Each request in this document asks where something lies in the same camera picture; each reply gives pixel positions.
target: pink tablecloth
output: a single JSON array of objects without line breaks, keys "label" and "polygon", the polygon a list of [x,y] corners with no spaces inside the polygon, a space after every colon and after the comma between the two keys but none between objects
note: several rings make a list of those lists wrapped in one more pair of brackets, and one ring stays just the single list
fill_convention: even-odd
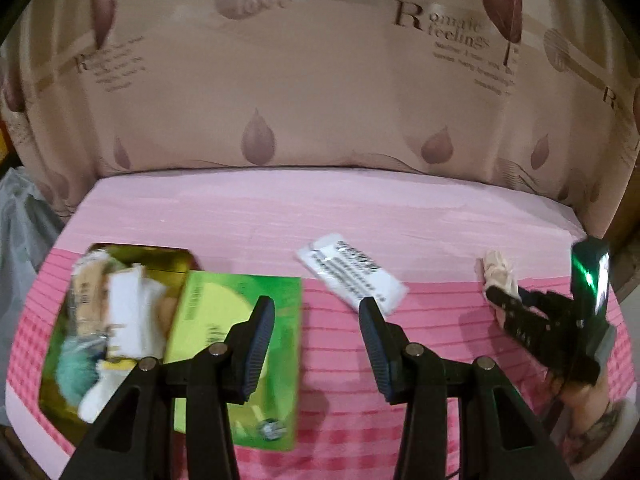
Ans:
[{"label": "pink tablecloth", "polygon": [[[72,261],[93,242],[186,247],[206,270],[299,275],[294,250],[328,232],[404,279],[410,293],[392,322],[449,359],[493,356],[540,407],[543,371],[502,334],[480,292],[476,258],[503,249],[521,285],[568,292],[575,217],[546,199],[477,184],[373,171],[245,171],[128,176],[101,181],[43,265],[18,327],[7,409],[26,449],[56,479],[72,446],[37,406],[42,362]],[[287,454],[237,448],[242,478],[391,478],[404,407],[377,392],[349,307],[305,280],[300,430]],[[609,362],[612,396],[634,384],[628,333],[613,297],[618,339]],[[449,413],[448,470],[459,435]]]}]

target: white packet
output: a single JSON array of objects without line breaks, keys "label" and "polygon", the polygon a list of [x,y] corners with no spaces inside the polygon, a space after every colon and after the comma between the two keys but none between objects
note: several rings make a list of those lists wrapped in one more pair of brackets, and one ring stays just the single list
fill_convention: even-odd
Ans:
[{"label": "white packet", "polygon": [[372,296],[380,312],[389,316],[407,292],[403,283],[351,247],[339,234],[324,236],[297,254],[302,263],[356,312],[360,301]]}]

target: teal pom-pom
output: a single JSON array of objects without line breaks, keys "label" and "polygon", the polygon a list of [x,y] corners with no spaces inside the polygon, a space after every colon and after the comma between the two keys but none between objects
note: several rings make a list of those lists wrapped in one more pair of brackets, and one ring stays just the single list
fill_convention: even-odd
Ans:
[{"label": "teal pom-pom", "polygon": [[77,408],[84,395],[98,382],[97,362],[97,355],[82,348],[78,338],[65,339],[56,368],[56,383],[70,406]]}]

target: beige curtain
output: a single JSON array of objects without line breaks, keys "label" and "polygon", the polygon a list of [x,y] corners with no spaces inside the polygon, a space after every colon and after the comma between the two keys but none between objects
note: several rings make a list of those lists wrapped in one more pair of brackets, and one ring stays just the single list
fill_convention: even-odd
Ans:
[{"label": "beige curtain", "polygon": [[70,215],[101,176],[364,166],[476,180],[609,225],[640,64],[601,0],[33,0],[2,115]]}]

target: translucent white plastic bag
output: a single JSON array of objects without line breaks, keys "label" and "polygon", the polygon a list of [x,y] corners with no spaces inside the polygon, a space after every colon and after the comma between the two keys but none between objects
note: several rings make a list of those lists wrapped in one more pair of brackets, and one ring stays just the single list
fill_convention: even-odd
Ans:
[{"label": "translucent white plastic bag", "polygon": [[31,283],[62,227],[24,168],[9,169],[0,180],[0,424],[6,426],[4,392],[15,329]]}]

